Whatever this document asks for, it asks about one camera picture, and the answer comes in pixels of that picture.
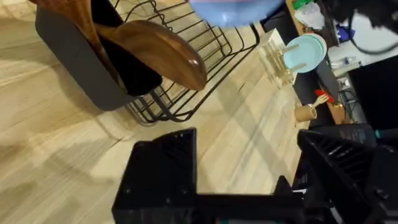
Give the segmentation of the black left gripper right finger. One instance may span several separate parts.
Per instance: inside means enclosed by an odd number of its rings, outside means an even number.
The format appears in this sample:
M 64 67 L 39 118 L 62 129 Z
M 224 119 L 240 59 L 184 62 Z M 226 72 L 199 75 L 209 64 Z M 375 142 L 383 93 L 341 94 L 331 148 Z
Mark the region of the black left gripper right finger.
M 397 223 L 397 151 L 306 129 L 297 144 L 344 223 Z

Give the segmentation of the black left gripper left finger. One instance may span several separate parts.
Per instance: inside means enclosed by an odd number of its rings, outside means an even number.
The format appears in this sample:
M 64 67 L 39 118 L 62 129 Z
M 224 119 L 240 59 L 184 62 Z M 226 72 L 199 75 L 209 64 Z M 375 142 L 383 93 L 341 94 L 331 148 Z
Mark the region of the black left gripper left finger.
M 111 208 L 116 224 L 191 223 L 197 192 L 197 131 L 134 144 Z

